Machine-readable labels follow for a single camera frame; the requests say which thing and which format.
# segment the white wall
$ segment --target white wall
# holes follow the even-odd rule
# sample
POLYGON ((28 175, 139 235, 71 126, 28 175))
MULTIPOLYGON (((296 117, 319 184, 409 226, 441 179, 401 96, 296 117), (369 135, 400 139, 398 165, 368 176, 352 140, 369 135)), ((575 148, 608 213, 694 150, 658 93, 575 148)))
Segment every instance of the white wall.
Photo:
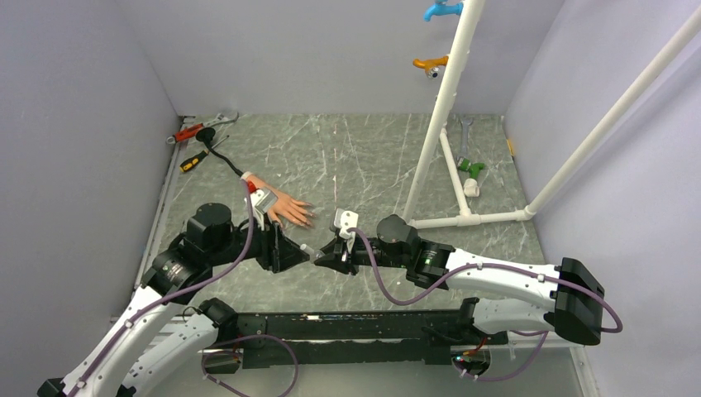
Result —
MULTIPOLYGON (((430 112, 450 51, 431 0, 118 0, 179 114, 430 112)), ((455 109, 503 114, 563 0, 489 0, 455 109)))
MULTIPOLYGON (((699 5, 565 2, 506 115, 529 199, 699 5)), ((535 218, 546 259, 581 259, 625 323, 588 350, 606 396, 699 392, 700 49, 697 36, 535 218)))
POLYGON ((36 395, 129 299, 177 117, 113 0, 0 6, 0 385, 36 395))

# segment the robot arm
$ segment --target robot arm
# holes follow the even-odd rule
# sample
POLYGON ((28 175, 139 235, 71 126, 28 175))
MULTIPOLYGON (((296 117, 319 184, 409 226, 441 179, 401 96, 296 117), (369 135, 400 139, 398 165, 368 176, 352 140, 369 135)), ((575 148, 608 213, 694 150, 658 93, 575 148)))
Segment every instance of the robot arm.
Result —
MULTIPOLYGON (((225 205, 201 206, 188 220, 185 232, 154 259, 126 312, 107 336, 65 378, 46 381, 38 395, 141 395, 191 354, 215 341, 237 336, 236 312, 222 303, 227 309, 220 309, 218 315, 207 315, 206 310, 200 308, 198 315, 180 331, 142 356, 153 337, 182 311, 197 290, 153 308, 134 323, 130 319, 164 296, 212 278, 214 266, 234 261, 242 253, 245 230, 253 237, 246 259, 255 258, 264 270, 278 273, 308 261, 309 254, 289 240, 279 224, 271 223, 264 215, 274 203, 271 194, 265 189, 251 194, 256 214, 255 224, 248 225, 254 228, 252 232, 244 228, 245 223, 235 227, 231 223, 231 211, 225 205), (94 371, 83 379, 91 366, 94 371)), ((424 289, 479 289, 510 298, 464 299, 455 320, 456 327, 453 327, 456 329, 451 330, 457 337, 447 335, 453 341, 484 339, 507 330, 554 330, 574 343, 596 345, 600 342, 603 310, 601 303, 590 295, 602 298, 603 288, 576 260, 565 258, 558 266, 523 265, 477 256, 421 239, 417 229, 397 215, 383 219, 377 226, 377 237, 366 239, 358 236, 357 221, 358 215, 351 211, 336 212, 331 225, 335 235, 316 253, 315 265, 348 275, 357 274, 359 265, 372 265, 380 282, 377 265, 399 268, 406 270, 408 280, 424 289), (468 263, 472 267, 463 269, 468 263), (504 271, 500 266, 511 271, 504 271), (522 274, 513 273, 514 269, 522 274), (523 273, 533 276, 523 277, 523 273), (576 289, 558 285, 553 280, 564 280, 576 289)), ((393 302, 410 304, 396 299, 393 302)))
MULTIPOLYGON (((338 210, 331 225, 335 236, 314 263, 351 275, 357 274, 359 265, 371 265, 367 246, 354 232, 356 224, 357 215, 338 210)), ((463 302, 461 310, 469 313, 470 318, 461 321, 469 323, 468 328, 473 332, 490 335, 508 330, 555 331, 570 342, 600 343, 601 303, 557 283, 563 280, 603 298, 601 284, 577 260, 564 258, 561 265, 524 265, 478 256, 420 238, 417 229, 397 215, 380 221, 377 237, 368 240, 378 266, 406 269, 407 279, 416 286, 477 289, 507 297, 498 301, 472 298, 463 302), (458 270, 466 264, 476 265, 473 269, 458 270), (535 279, 523 276, 533 273, 537 274, 535 279)))
MULTIPOLYGON (((265 213, 275 202, 276 197, 267 189, 257 189, 250 194, 254 208, 254 225, 238 227, 231 222, 231 210, 219 203, 207 203, 187 221, 185 232, 180 233, 153 261, 151 268, 141 279, 126 311, 94 348, 90 355, 63 379, 47 380, 39 389, 41 397, 60 396, 110 396, 133 395, 123 384, 125 374, 139 359, 141 353, 161 328, 198 292, 192 290, 181 294, 169 302, 148 310, 142 316, 137 314, 155 302, 193 287, 212 278, 212 268, 233 262, 243 250, 247 228, 252 227, 249 250, 244 259, 255 258, 261 267, 273 272, 283 271, 291 266, 309 260, 308 254, 289 240, 278 223, 268 221, 265 213), (83 374, 90 369, 90 375, 83 374)), ((198 347, 207 338, 197 338, 192 346, 198 347)), ((153 359, 153 366, 164 365, 165 361, 153 359)))

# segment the white pvc pipe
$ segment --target white pvc pipe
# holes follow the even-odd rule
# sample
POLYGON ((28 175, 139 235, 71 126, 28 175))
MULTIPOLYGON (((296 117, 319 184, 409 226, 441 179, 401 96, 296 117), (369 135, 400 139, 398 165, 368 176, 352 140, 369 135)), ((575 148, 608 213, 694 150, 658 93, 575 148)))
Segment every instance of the white pvc pipe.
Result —
POLYGON ((431 122, 428 124, 428 131, 426 133, 426 139, 423 142, 423 148, 421 149, 421 156, 418 159, 416 174, 414 174, 412 186, 409 189, 407 203, 404 205, 402 218, 406 221, 412 219, 418 201, 418 195, 423 189, 424 182, 426 182, 428 166, 431 164, 431 158, 433 157, 433 151, 436 149, 438 136, 448 120, 448 113, 450 113, 453 108, 458 83, 460 82, 460 75, 467 64, 467 58, 470 54, 470 44, 474 36, 474 29, 477 27, 480 15, 482 15, 483 7, 484 0, 463 2, 463 10, 460 14, 460 20, 458 21, 455 39, 453 40, 453 46, 451 47, 451 53, 448 58, 448 65, 446 65, 446 72, 443 76, 441 87, 438 89, 438 98, 433 108, 431 122))
POLYGON ((485 215, 472 213, 467 216, 458 215, 453 218, 423 219, 420 221, 411 221, 409 224, 416 229, 430 229, 432 227, 474 226, 482 223, 526 220, 528 220, 526 212, 522 209, 518 209, 510 213, 488 213, 485 215))
POLYGON ((470 215, 470 208, 467 206, 465 192, 462 189, 462 183, 460 182, 460 176, 458 176, 458 169, 455 166, 455 159, 453 158, 451 144, 448 141, 448 134, 445 128, 441 130, 441 146, 443 146, 443 156, 445 156, 448 165, 448 173, 451 175, 455 198, 458 200, 458 207, 460 207, 460 215, 470 215))
POLYGON ((552 196, 554 196, 565 181, 582 164, 586 157, 594 151, 596 145, 601 142, 608 130, 625 114, 625 112, 637 101, 637 99, 650 87, 657 76, 662 73, 684 47, 701 31, 701 6, 691 14, 691 17, 682 25, 672 38, 667 41, 650 64, 637 76, 635 81, 626 90, 616 103, 608 110, 600 122, 589 135, 582 141, 577 150, 560 167, 541 192, 528 204, 524 210, 529 218, 532 218, 552 196))

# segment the screwdriver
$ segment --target screwdriver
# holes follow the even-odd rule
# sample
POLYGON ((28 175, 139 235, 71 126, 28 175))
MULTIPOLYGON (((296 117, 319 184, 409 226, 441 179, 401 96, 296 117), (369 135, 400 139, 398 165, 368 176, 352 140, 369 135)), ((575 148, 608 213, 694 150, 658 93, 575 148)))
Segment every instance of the screwdriver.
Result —
MULTIPOLYGON (((215 147, 219 146, 219 144, 222 143, 222 142, 224 142, 224 140, 227 139, 228 137, 229 137, 228 135, 227 135, 227 136, 224 136, 222 139, 219 140, 219 142, 217 142, 217 143, 215 143, 214 145, 212 145, 212 149, 214 149, 215 147)), ((195 167, 198 166, 198 164, 199 164, 202 160, 204 160, 205 157, 207 157, 207 155, 209 155, 209 151, 200 151, 200 152, 197 153, 196 155, 194 155, 194 156, 190 157, 189 159, 187 159, 187 160, 183 161, 182 163, 180 163, 180 170, 181 170, 183 173, 194 170, 195 167)))

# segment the prosthetic hand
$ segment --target prosthetic hand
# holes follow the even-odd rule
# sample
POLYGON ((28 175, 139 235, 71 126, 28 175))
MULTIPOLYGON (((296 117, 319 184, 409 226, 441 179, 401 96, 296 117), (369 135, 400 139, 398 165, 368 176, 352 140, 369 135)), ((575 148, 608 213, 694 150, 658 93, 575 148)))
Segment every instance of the prosthetic hand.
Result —
POLYGON ((314 218, 314 213, 307 210, 307 208, 311 207, 310 203, 292 198, 289 194, 277 190, 251 173, 246 173, 243 177, 256 187, 267 188, 277 196, 277 202, 268 210, 268 217, 272 222, 277 222, 282 225, 283 223, 280 217, 283 217, 300 227, 313 226, 309 218, 314 218))

